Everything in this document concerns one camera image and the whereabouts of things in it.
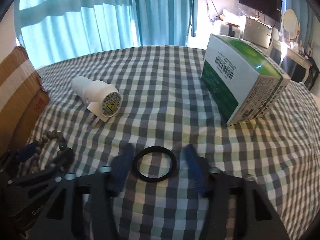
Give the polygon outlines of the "white plug adapter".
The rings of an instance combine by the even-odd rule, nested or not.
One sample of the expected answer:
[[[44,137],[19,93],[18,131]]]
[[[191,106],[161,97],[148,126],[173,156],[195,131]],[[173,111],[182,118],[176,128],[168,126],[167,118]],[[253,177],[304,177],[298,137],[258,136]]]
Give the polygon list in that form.
[[[119,91],[111,84],[77,76],[71,81],[72,90],[90,111],[86,123],[95,128],[99,121],[107,122],[115,116],[123,101]]]

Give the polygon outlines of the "green white carton box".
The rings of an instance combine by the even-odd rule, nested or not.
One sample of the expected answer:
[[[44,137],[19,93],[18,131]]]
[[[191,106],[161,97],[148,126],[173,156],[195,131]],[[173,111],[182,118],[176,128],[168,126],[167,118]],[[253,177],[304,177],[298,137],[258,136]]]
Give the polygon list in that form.
[[[251,42],[213,34],[201,79],[228,126],[264,116],[291,80]]]

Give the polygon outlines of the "brown cardboard box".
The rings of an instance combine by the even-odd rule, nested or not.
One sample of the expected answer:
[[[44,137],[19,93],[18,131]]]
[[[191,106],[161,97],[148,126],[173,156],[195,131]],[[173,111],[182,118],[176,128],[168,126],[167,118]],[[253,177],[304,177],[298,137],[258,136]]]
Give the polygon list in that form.
[[[1,62],[1,155],[22,149],[49,103],[42,79],[24,47]]]

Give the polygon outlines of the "checkered tablecloth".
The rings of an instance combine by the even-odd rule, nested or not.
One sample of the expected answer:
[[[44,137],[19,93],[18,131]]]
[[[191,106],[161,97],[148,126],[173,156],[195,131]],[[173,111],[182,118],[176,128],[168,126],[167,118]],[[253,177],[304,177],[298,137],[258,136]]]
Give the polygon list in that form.
[[[253,175],[289,237],[299,239],[319,212],[319,108],[313,95],[290,82],[265,116],[227,126],[200,79],[204,55],[201,49],[150,46],[42,67],[38,73],[50,102],[30,140],[61,132],[76,154],[71,171],[78,176],[110,163],[127,142],[136,151],[163,146],[173,152],[172,177],[146,183],[131,174],[114,200],[122,239],[199,237],[208,202],[189,175],[187,144],[227,174]],[[118,114],[89,125],[89,111],[71,88],[76,76],[116,86],[123,97]]]

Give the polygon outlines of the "white dressing table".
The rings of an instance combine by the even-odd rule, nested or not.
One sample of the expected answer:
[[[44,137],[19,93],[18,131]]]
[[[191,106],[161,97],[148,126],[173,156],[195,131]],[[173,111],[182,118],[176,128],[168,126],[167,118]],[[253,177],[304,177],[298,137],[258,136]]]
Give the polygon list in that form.
[[[306,59],[286,43],[276,40],[272,40],[267,54],[287,72],[292,81],[304,83],[308,90],[315,85],[319,70],[313,58]]]

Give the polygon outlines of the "teal window curtain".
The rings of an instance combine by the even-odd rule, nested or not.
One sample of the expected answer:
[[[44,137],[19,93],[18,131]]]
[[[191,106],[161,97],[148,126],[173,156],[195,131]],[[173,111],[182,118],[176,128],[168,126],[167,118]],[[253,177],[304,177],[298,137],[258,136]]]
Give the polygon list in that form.
[[[185,46],[197,0],[15,0],[17,39],[36,68],[103,51]]]

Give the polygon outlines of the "silver mini fridge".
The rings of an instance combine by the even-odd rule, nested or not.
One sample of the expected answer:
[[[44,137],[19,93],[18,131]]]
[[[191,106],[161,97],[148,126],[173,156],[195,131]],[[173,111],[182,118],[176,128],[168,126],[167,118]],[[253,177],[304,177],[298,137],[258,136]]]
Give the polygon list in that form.
[[[270,44],[271,34],[271,26],[252,18],[246,18],[246,24],[242,35],[244,40],[267,49]]]

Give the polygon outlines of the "white suitcase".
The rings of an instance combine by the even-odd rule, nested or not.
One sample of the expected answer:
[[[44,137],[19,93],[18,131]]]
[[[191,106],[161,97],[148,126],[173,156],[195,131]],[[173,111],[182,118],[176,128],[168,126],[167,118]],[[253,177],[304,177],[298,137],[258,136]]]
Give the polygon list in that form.
[[[236,24],[222,23],[220,25],[219,34],[234,38],[241,38],[240,26]]]

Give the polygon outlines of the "oval vanity mirror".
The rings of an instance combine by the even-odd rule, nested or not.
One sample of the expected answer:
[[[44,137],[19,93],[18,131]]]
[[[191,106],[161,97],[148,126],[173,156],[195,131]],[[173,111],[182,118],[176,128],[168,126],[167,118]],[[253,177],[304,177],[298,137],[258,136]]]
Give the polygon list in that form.
[[[283,29],[288,33],[288,39],[294,40],[299,36],[300,24],[295,12],[287,9],[283,16]]]

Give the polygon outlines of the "black wall television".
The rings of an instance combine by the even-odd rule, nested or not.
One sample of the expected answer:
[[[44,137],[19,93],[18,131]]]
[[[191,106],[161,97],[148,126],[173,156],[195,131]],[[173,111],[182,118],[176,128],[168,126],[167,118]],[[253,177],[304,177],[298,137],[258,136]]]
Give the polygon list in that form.
[[[239,0],[239,3],[259,11],[276,22],[281,20],[281,0]]]

